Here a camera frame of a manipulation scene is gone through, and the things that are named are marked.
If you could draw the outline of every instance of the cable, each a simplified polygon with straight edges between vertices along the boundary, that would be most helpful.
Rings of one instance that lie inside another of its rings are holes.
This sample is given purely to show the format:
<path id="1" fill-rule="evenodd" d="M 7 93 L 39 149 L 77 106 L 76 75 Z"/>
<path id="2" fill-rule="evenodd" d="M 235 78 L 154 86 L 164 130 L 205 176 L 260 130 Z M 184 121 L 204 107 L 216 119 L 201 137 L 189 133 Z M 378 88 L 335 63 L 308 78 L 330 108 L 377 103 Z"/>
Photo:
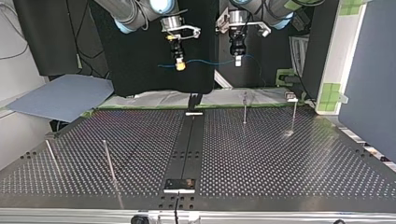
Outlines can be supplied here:
<path id="1" fill-rule="evenodd" d="M 256 64 L 259 66 L 260 69 L 259 77 L 260 80 L 264 82 L 264 87 L 265 87 L 267 85 L 267 82 L 264 79 L 262 79 L 262 66 L 260 65 L 259 61 L 256 58 L 254 58 L 253 55 L 250 54 L 245 55 L 245 57 L 253 59 L 256 62 Z"/>
<path id="2" fill-rule="evenodd" d="M 71 17 L 70 9 L 69 9 L 69 1 L 68 1 L 68 0 L 66 0 L 66 4 L 67 4 L 67 10 L 68 10 L 68 12 L 69 12 L 69 17 Z M 80 23 L 79 23 L 77 32 L 76 32 L 75 34 L 73 34 L 73 36 L 75 37 L 75 41 L 76 41 L 76 46 L 77 46 L 78 53 L 81 54 L 82 56 L 86 57 L 86 58 L 95 59 L 95 58 L 99 57 L 102 53 L 104 53 L 105 51 L 102 49 L 101 51 L 99 51 L 98 53 L 94 54 L 93 56 L 90 56 L 90 55 L 84 53 L 84 52 L 79 48 L 79 45 L 78 45 L 78 37 L 79 37 L 79 34 L 80 34 L 80 32 L 81 32 L 82 25 L 84 24 L 85 17 L 87 16 L 88 6 L 89 6 L 89 3 L 88 3 L 88 1 L 87 1 L 87 3 L 85 4 L 85 7 L 84 7 L 84 12 L 83 12 L 83 14 L 82 14 L 82 16 L 81 16 L 81 20 L 80 20 Z"/>
<path id="3" fill-rule="evenodd" d="M 259 66 L 259 69 L 260 69 L 259 77 L 260 77 L 260 80 L 262 82 L 264 82 L 264 87 L 265 87 L 267 85 L 267 83 L 266 83 L 266 81 L 264 79 L 262 79 L 262 66 L 260 65 L 260 62 L 256 58 L 254 58 L 253 55 L 250 55 L 250 54 L 246 54 L 244 57 L 248 57 L 248 58 L 253 59 L 256 62 L 256 64 Z M 209 64 L 209 65 L 215 65 L 215 66 L 224 65 L 224 64 L 233 63 L 233 62 L 235 62 L 234 59 L 232 59 L 230 61 L 223 62 L 223 63 L 212 63 L 212 62 L 209 62 L 209 61 L 206 61 L 206 60 L 202 60 L 202 59 L 191 59 L 191 60 L 186 61 L 186 63 L 206 63 L 206 64 Z M 174 67 L 176 67 L 174 64 L 158 64 L 158 66 L 159 67 L 163 67 L 163 68 L 174 68 Z"/>
<path id="4" fill-rule="evenodd" d="M 202 60 L 202 59 L 191 59 L 191 60 L 186 61 L 186 63 L 206 63 L 206 64 L 209 64 L 209 65 L 224 65 L 224 64 L 233 63 L 233 62 L 235 62 L 234 59 L 232 59 L 230 61 L 223 62 L 223 63 L 212 63 L 212 62 L 209 62 L 209 61 L 206 61 L 206 60 Z M 158 66 L 159 67 L 164 67 L 164 68 L 176 67 L 174 64 L 158 64 Z"/>
<path id="5" fill-rule="evenodd" d="M 178 195 L 177 195 L 176 206 L 175 206 L 175 211 L 174 211 L 176 224 L 178 224 L 177 205 L 178 205 Z"/>
<path id="6" fill-rule="evenodd" d="M 96 69 L 94 69 L 90 63 L 88 63 L 87 61 L 85 61 L 85 60 L 82 59 L 82 58 L 80 58 L 80 59 L 81 59 L 81 61 L 82 61 L 83 63 L 87 64 L 88 67 L 90 67 L 90 69 L 91 69 L 90 76 L 92 76 L 92 75 L 93 75 L 93 72 L 95 72 L 95 73 L 96 73 L 99 77 L 101 77 L 101 78 L 105 78 L 105 77 L 106 77 L 106 75 L 102 76 L 102 74 L 100 74 L 98 71 L 96 71 Z"/>
<path id="7" fill-rule="evenodd" d="M 18 18 L 17 11 L 15 11 L 15 9 L 14 9 L 12 6 L 10 6 L 10 5 L 6 4 L 6 3 L 0 2 L 0 7 L 5 7 L 5 8 L 7 8 L 8 10 L 10 10 L 10 11 L 12 12 L 12 14 L 15 15 L 16 18 Z M 6 19 L 7 19 L 8 22 L 9 22 L 9 24 L 12 26 L 12 28 L 14 28 L 15 32 L 17 32 L 18 35 L 19 35 L 22 39 L 25 39 L 24 36 L 23 36 L 23 33 L 22 33 L 19 29 L 17 29 L 17 27 L 15 27 L 14 23 L 12 23 L 12 21 L 9 19 L 9 17 L 6 15 L 6 13 L 5 13 L 3 10 L 1 10 L 1 11 L 3 12 L 3 15 L 6 17 Z"/>
<path id="8" fill-rule="evenodd" d="M 7 56 L 7 57 L 4 57 L 4 58 L 0 58 L 0 60 L 12 59 L 12 58 L 19 57 L 19 56 L 21 56 L 22 54 L 24 54 L 28 49 L 29 49 L 29 45 L 26 44 L 25 49 L 24 49 L 21 53 L 18 53 L 18 54 L 12 55 L 12 56 Z"/>
<path id="9" fill-rule="evenodd" d="M 0 7 L 5 7 L 5 8 L 7 8 L 7 9 L 10 10 L 16 17 L 18 17 L 18 14 L 17 14 L 17 12 L 15 11 L 15 9 L 14 9 L 13 7 L 9 6 L 8 4 L 0 2 Z M 15 32 L 16 32 L 23 40 L 25 40 L 23 34 L 17 29 L 17 27 L 15 27 L 15 25 L 12 23 L 12 21 L 9 19 L 9 17 L 6 15 L 6 13 L 5 13 L 3 10 L 1 10 L 1 11 L 2 11 L 3 15 L 5 16 L 6 20 L 8 21 L 8 23 L 9 23 L 9 24 L 12 26 L 12 28 L 15 30 Z M 0 60 L 6 60 L 6 59 L 12 59 L 12 58 L 19 57 L 19 56 L 21 56 L 22 54 L 24 54 L 28 49 L 29 49 L 29 44 L 26 42 L 26 46 L 25 46 L 25 48 L 23 49 L 23 51 L 21 51 L 20 53 L 15 54 L 15 55 L 11 55 L 11 56 L 7 56 L 7 57 L 0 58 Z"/>
<path id="10" fill-rule="evenodd" d="M 262 4 L 265 6 L 265 10 L 267 10 L 268 14 L 270 14 L 271 17 L 273 17 L 274 19 L 279 20 L 279 21 L 289 21 L 289 20 L 293 19 L 294 15 L 290 18 L 277 16 L 271 9 L 271 3 L 272 3 L 272 0 L 268 0 L 268 4 L 267 4 L 266 0 L 262 0 Z"/>
<path id="11" fill-rule="evenodd" d="M 15 113 L 16 113 L 15 111 L 12 111 L 12 112 L 10 112 L 10 113 L 5 114 L 4 116 L 1 116 L 0 119 L 3 119 L 3 118 L 5 118 L 5 117 L 8 117 L 8 116 L 10 116 L 10 115 L 12 115 L 12 114 L 15 114 Z"/>
<path id="12" fill-rule="evenodd" d="M 140 1 L 134 0 L 134 2 L 138 5 L 138 7 L 140 8 L 140 11 L 142 12 L 143 17 L 145 18 L 145 27 L 142 27 L 142 30 L 147 31 L 149 29 L 149 17 L 146 13 L 145 10 L 143 10 L 143 7 L 146 7 L 145 5 L 143 5 L 143 3 L 141 3 Z"/>
<path id="13" fill-rule="evenodd" d="M 95 59 L 96 57 L 98 57 L 99 55 L 101 55 L 104 51 L 101 50 L 100 52 L 96 53 L 95 55 L 89 56 L 89 55 L 85 54 L 84 52 L 82 52 L 81 49 L 80 49 L 79 46 L 78 46 L 78 35 L 79 35 L 79 32 L 81 31 L 82 24 L 83 24 L 84 19 L 85 19 L 86 15 L 87 15 L 88 4 L 89 4 L 89 3 L 88 3 L 88 1 L 87 1 L 87 4 L 86 4 L 85 7 L 84 7 L 84 13 L 83 13 L 83 15 L 82 15 L 81 22 L 80 22 L 80 24 L 79 24 L 79 26 L 78 26 L 77 32 L 75 33 L 75 28 L 74 28 L 73 21 L 72 21 L 72 17 L 71 17 L 71 13 L 70 13 L 69 0 L 66 0 L 67 13 L 68 13 L 68 15 L 69 15 L 70 24 L 71 24 L 71 26 L 72 26 L 72 33 L 73 33 L 73 37 L 74 37 L 74 40 L 75 40 L 76 49 L 77 49 L 77 51 L 78 51 L 78 54 L 81 54 L 81 55 L 83 55 L 84 57 L 86 57 L 86 58 L 88 58 L 88 59 Z M 79 58 L 80 58 L 80 60 L 81 60 L 83 63 L 87 64 L 87 65 L 90 67 L 90 69 L 91 69 L 90 76 L 92 76 L 93 73 L 95 72 L 99 77 L 105 78 L 105 76 L 103 76 L 103 75 L 100 74 L 98 71 L 96 71 L 96 70 L 93 68 L 93 66 L 92 66 L 90 63 L 88 63 L 85 59 L 83 59 L 82 57 L 79 57 Z"/>
<path id="14" fill-rule="evenodd" d="M 317 6 L 322 5 L 326 0 L 319 0 L 319 1 L 314 2 L 314 3 L 305 3 L 305 2 L 302 2 L 300 0 L 291 0 L 291 1 L 293 3 L 295 3 L 295 4 L 298 4 L 298 5 L 303 6 L 303 7 L 317 7 Z"/>
<path id="15" fill-rule="evenodd" d="M 131 14 L 129 14 L 129 16 L 126 19 L 118 19 L 115 16 L 111 15 L 114 20 L 120 21 L 123 24 L 129 24 L 131 23 L 136 16 L 139 14 L 138 9 L 140 9 L 143 19 L 145 20 L 145 27 L 142 27 L 142 30 L 148 30 L 149 29 L 149 16 L 147 15 L 147 12 L 145 10 L 143 10 L 143 7 L 149 8 L 147 6 L 145 6 L 143 3 L 141 3 L 138 0 L 130 0 L 129 1 L 131 3 Z"/>
<path id="16" fill-rule="evenodd" d="M 87 15 L 87 11 L 88 11 L 88 0 L 87 0 L 87 4 L 85 4 L 84 13 L 82 14 L 81 22 L 79 23 L 79 27 L 76 32 L 76 38 L 78 38 L 78 36 L 79 36 L 79 32 L 81 31 L 82 24 L 84 24 L 85 16 Z"/>
<path id="17" fill-rule="evenodd" d="M 232 40 L 235 40 L 235 39 L 239 38 L 241 35 L 244 34 L 244 32 L 246 31 L 246 29 L 248 28 L 248 23 L 249 23 L 250 20 L 252 20 L 252 19 L 253 19 L 253 15 L 249 12 L 249 13 L 248 13 L 248 16 L 247 16 L 247 21 L 246 21 L 246 23 L 245 23 L 245 24 L 242 26 L 242 28 L 241 28 L 241 32 L 240 32 L 236 37 L 232 37 L 232 39 L 230 39 L 230 42 L 231 42 Z"/>
<path id="18" fill-rule="evenodd" d="M 291 58 L 293 59 L 294 64 L 296 64 L 296 66 L 297 66 L 297 62 L 296 62 L 296 59 L 294 57 L 294 49 L 293 49 L 293 47 L 291 47 Z M 303 83 L 303 79 L 301 78 L 301 76 L 300 76 L 300 74 L 298 72 L 298 69 L 296 69 L 296 73 L 297 73 L 297 77 L 300 79 L 300 83 L 303 86 L 304 91 L 306 92 L 306 95 L 310 98 L 312 104 L 314 104 L 314 106 L 317 107 L 317 104 L 314 102 L 315 99 L 309 94 L 308 90 L 306 89 L 306 87 L 305 87 L 305 85 Z"/>

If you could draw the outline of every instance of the black cable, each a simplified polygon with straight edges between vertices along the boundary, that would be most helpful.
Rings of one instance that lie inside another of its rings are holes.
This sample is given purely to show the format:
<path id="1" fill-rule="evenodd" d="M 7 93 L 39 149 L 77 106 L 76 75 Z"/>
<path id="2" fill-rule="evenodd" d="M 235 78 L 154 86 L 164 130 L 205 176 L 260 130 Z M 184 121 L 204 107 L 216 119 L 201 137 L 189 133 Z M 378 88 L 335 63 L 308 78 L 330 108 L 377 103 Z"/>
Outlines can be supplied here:
<path id="1" fill-rule="evenodd" d="M 4 7 L 7 8 L 8 10 L 10 10 L 12 13 L 14 13 L 14 15 L 15 15 L 16 17 L 18 17 L 18 15 L 17 15 L 17 13 L 15 12 L 15 9 L 14 9 L 14 8 L 10 7 L 9 5 L 7 5 L 7 4 L 5 4 L 5 3 L 1 3 L 1 2 L 0 2 L 0 6 L 4 6 Z M 24 37 L 23 37 L 23 35 L 22 35 L 22 33 L 17 29 L 17 27 L 15 27 L 15 25 L 14 25 L 14 24 L 12 23 L 12 21 L 8 18 L 8 16 L 6 15 L 6 13 L 3 12 L 3 15 L 6 17 L 6 19 L 7 19 L 8 22 L 9 22 L 9 24 L 12 26 L 12 28 L 14 28 L 15 32 L 17 32 L 17 34 L 18 34 L 23 40 L 25 40 Z M 24 50 L 23 50 L 22 52 L 17 53 L 17 54 L 14 54 L 14 55 L 11 55 L 11 56 L 7 56 L 7 57 L 4 57 L 4 58 L 0 58 L 0 60 L 12 59 L 12 58 L 19 57 L 19 56 L 21 56 L 22 54 L 24 54 L 24 53 L 26 52 L 26 50 L 28 50 L 28 49 L 29 49 L 29 44 L 26 42 L 26 46 L 25 46 L 25 48 L 24 48 Z"/>
<path id="2" fill-rule="evenodd" d="M 87 11 L 88 11 L 88 0 L 87 0 L 87 4 L 85 4 L 84 13 L 82 14 L 81 22 L 79 23 L 79 27 L 76 32 L 76 38 L 78 38 L 78 36 L 79 36 L 79 32 L 81 31 L 82 24 L 84 24 L 85 16 L 87 15 Z"/>
<path id="3" fill-rule="evenodd" d="M 84 7 L 84 12 L 83 12 L 83 14 L 82 14 L 82 17 L 81 17 L 81 20 L 80 20 L 80 23 L 79 23 L 77 32 L 75 32 L 75 28 L 74 28 L 74 25 L 73 25 L 73 20 L 71 19 L 69 0 L 66 0 L 66 6 L 67 6 L 67 12 L 68 12 L 68 14 L 69 14 L 69 20 L 70 20 L 70 23 L 71 23 L 71 26 L 72 26 L 73 37 L 75 38 L 75 43 L 76 43 L 76 48 L 77 48 L 78 53 L 81 54 L 82 56 L 86 57 L 86 58 L 89 58 L 89 59 L 95 59 L 95 58 L 97 58 L 97 57 L 100 56 L 103 52 L 105 52 L 103 49 L 102 49 L 101 51 L 99 51 L 98 53 L 96 53 L 95 55 L 90 56 L 90 55 L 84 53 L 84 52 L 79 48 L 79 45 L 78 45 L 78 37 L 79 37 L 79 34 L 80 34 L 80 32 L 81 32 L 82 25 L 84 24 L 85 17 L 86 17 L 86 15 L 87 15 L 87 11 L 88 11 L 88 6 L 89 6 L 88 1 L 87 1 L 87 4 L 86 4 L 85 7 Z"/>
<path id="4" fill-rule="evenodd" d="M 317 7 L 317 6 L 322 5 L 326 0 L 319 0 L 319 1 L 314 2 L 314 3 L 305 3 L 305 2 L 302 2 L 300 0 L 291 0 L 291 1 L 293 3 L 295 3 L 295 4 L 297 4 L 297 5 L 302 6 L 302 7 Z"/>
<path id="5" fill-rule="evenodd" d="M 12 58 L 19 57 L 22 54 L 24 54 L 26 52 L 26 50 L 28 50 L 28 49 L 29 49 L 29 44 L 26 44 L 25 49 L 21 53 L 18 53 L 18 54 L 12 55 L 12 56 L 7 56 L 7 57 L 4 57 L 4 58 L 0 58 L 0 60 L 12 59 Z"/>
<path id="6" fill-rule="evenodd" d="M 105 78 L 105 77 L 106 77 L 106 75 L 102 76 L 102 74 L 100 74 L 98 71 L 96 71 L 96 69 L 94 69 L 90 63 L 88 63 L 87 61 L 85 61 L 85 60 L 82 59 L 82 58 L 80 58 L 80 59 L 81 59 L 81 61 L 82 61 L 83 63 L 87 64 L 88 67 L 91 69 L 90 76 L 92 76 L 93 73 L 96 73 L 96 74 L 97 74 L 99 77 L 101 77 L 101 78 Z"/>
<path id="7" fill-rule="evenodd" d="M 268 0 L 268 4 L 267 4 L 266 0 L 262 0 L 262 5 L 265 6 L 265 10 L 267 10 L 268 14 L 270 14 L 270 16 L 271 16 L 272 18 L 274 18 L 274 19 L 276 19 L 276 20 L 279 20 L 279 21 L 289 21 L 289 20 L 293 19 L 293 17 L 285 18 L 285 17 L 277 16 L 277 15 L 273 12 L 273 10 L 271 9 L 271 3 L 272 3 L 272 0 Z"/>
<path id="8" fill-rule="evenodd" d="M 291 46 L 291 58 L 293 59 L 293 62 L 295 64 L 295 66 L 297 67 L 297 62 L 296 62 L 296 59 L 294 57 L 293 46 Z M 317 104 L 314 102 L 315 99 L 309 94 L 308 90 L 306 89 L 306 87 L 305 87 L 305 85 L 303 83 L 303 79 L 301 78 L 300 73 L 298 72 L 298 69 L 296 69 L 296 73 L 297 73 L 297 77 L 300 79 L 300 83 L 303 86 L 304 91 L 306 92 L 306 95 L 309 97 L 309 99 L 311 100 L 312 104 L 314 104 L 314 106 L 317 107 Z"/>
<path id="9" fill-rule="evenodd" d="M 177 195 L 177 200 L 176 200 L 176 206 L 175 206 L 175 223 L 178 224 L 178 215 L 177 215 L 177 204 L 178 204 L 178 195 Z"/>
<path id="10" fill-rule="evenodd" d="M 232 37 L 232 39 L 230 40 L 230 42 L 231 42 L 232 40 L 235 40 L 235 39 L 241 37 L 241 35 L 244 34 L 244 32 L 246 31 L 246 29 L 248 28 L 248 23 L 250 22 L 250 20 L 252 20 L 252 18 L 253 18 L 253 16 L 252 16 L 251 13 L 249 12 L 249 13 L 248 13 L 248 16 L 247 16 L 247 22 L 242 26 L 241 32 L 240 32 L 236 37 Z"/>
<path id="11" fill-rule="evenodd" d="M 71 24 L 71 26 L 72 26 L 72 33 L 73 33 L 73 37 L 74 37 L 74 41 L 75 41 L 75 44 L 76 44 L 76 48 L 77 48 L 78 54 L 81 54 L 81 55 L 83 55 L 83 56 L 85 56 L 85 57 L 87 57 L 87 58 L 89 58 L 89 59 L 94 59 L 94 58 L 96 58 L 97 56 L 99 56 L 100 54 L 102 54 L 102 53 L 104 52 L 103 50 L 101 50 L 99 53 L 97 53 L 97 54 L 94 55 L 93 57 L 90 57 L 90 56 L 86 55 L 85 53 L 83 53 L 83 52 L 79 49 L 79 47 L 78 47 L 78 35 L 79 35 L 80 30 L 81 30 L 82 23 L 84 22 L 84 18 L 85 18 L 85 16 L 86 16 L 86 12 L 87 12 L 87 10 L 88 10 L 88 1 L 87 1 L 87 4 L 86 4 L 85 7 L 84 7 L 84 15 L 82 16 L 81 23 L 80 23 L 80 25 L 78 26 L 78 33 L 77 33 L 77 34 L 75 33 L 75 29 L 74 29 L 74 25 L 73 25 L 71 13 L 70 13 L 69 0 L 66 0 L 66 7 L 67 7 L 67 13 L 68 13 L 68 16 L 69 16 L 70 24 Z M 93 75 L 93 72 L 95 72 L 99 77 L 105 78 L 104 76 L 102 76 L 102 74 L 100 74 L 98 71 L 96 71 L 96 70 L 92 67 L 92 65 L 91 65 L 90 63 L 88 63 L 87 61 L 85 61 L 85 60 L 84 60 L 83 58 L 81 58 L 81 57 L 79 57 L 79 59 L 80 59 L 83 63 L 87 64 L 87 65 L 90 67 L 90 69 L 91 69 L 90 76 L 92 76 L 92 75 Z"/>

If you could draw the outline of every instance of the vertical metal pin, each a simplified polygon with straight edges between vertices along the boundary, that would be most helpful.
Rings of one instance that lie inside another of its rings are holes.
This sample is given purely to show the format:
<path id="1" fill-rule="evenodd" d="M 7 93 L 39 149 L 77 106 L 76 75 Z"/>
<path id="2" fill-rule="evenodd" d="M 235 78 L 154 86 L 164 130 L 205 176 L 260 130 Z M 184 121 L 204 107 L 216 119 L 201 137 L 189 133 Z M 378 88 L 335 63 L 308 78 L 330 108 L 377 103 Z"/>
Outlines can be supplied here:
<path id="1" fill-rule="evenodd" d="M 297 101 L 294 103 L 293 121 L 291 122 L 291 131 L 294 132 L 294 121 L 296 120 Z"/>
<path id="2" fill-rule="evenodd" d="M 248 112 L 248 107 L 245 105 L 245 111 L 244 111 L 244 124 L 247 123 L 247 112 Z"/>
<path id="3" fill-rule="evenodd" d="M 111 176 L 113 177 L 114 181 L 117 181 L 116 174 L 114 173 L 114 169 L 113 169 L 113 162 L 111 161 L 110 152 L 108 151 L 108 146 L 107 146 L 106 140 L 103 140 L 103 147 L 105 148 L 108 166 L 110 167 Z"/>
<path id="4" fill-rule="evenodd" d="M 244 94 L 243 104 L 244 104 L 244 124 L 246 124 L 247 116 L 248 116 L 248 93 L 247 92 L 245 92 L 245 94 Z"/>
<path id="5" fill-rule="evenodd" d="M 50 157 L 53 160 L 56 160 L 55 154 L 53 154 L 52 146 L 50 145 L 50 141 L 48 139 L 46 140 L 46 144 L 47 144 L 47 148 L 49 149 Z"/>

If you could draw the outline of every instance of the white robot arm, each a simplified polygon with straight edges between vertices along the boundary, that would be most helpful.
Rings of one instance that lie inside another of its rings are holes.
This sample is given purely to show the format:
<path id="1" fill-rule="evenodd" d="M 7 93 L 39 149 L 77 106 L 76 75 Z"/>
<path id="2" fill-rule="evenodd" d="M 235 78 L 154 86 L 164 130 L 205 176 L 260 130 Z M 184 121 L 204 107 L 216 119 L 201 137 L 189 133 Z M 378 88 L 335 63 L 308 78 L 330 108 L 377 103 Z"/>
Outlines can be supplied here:
<path id="1" fill-rule="evenodd" d="M 180 14 L 186 10 L 179 11 L 177 0 L 95 0 L 106 9 L 114 18 L 119 29 L 129 34 L 139 28 L 147 30 L 149 22 L 160 17 L 163 26 L 162 32 L 171 46 L 171 52 L 176 60 L 178 71 L 184 70 L 186 64 L 183 62 L 184 49 L 182 40 L 198 38 L 201 29 L 184 24 Z M 183 36 L 183 31 L 191 30 L 191 35 Z"/>
<path id="2" fill-rule="evenodd" d="M 259 35 L 267 37 L 271 28 L 282 29 L 299 7 L 314 7 L 325 0 L 230 0 L 226 10 L 217 21 L 217 30 L 229 32 L 230 53 L 235 57 L 235 66 L 241 66 L 246 54 L 245 38 L 250 25 L 258 26 Z"/>

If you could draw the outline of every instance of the white wall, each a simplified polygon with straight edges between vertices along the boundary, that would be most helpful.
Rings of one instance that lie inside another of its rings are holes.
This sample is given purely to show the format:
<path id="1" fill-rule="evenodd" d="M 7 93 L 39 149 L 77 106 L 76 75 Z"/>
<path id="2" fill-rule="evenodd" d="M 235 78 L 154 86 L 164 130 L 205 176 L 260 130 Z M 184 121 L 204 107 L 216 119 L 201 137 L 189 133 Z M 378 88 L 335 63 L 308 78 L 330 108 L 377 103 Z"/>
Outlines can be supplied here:
<path id="1" fill-rule="evenodd" d="M 12 5 L 12 1 L 0 1 Z M 21 30 L 18 19 L 8 9 L 0 7 L 11 22 Z M 24 50 L 21 38 L 0 11 L 0 59 Z M 45 84 L 38 74 L 30 50 L 21 56 L 0 60 L 0 170 L 21 154 L 38 146 L 50 131 L 49 121 L 6 110 L 5 105 Z"/>
<path id="2" fill-rule="evenodd" d="M 318 93 L 317 113 L 320 115 L 338 115 L 340 112 L 341 103 L 338 103 L 335 111 L 332 112 L 318 110 L 322 88 L 325 83 L 340 83 L 340 93 L 344 94 L 365 11 L 366 5 L 363 5 L 357 15 L 338 15 L 336 18 Z"/>

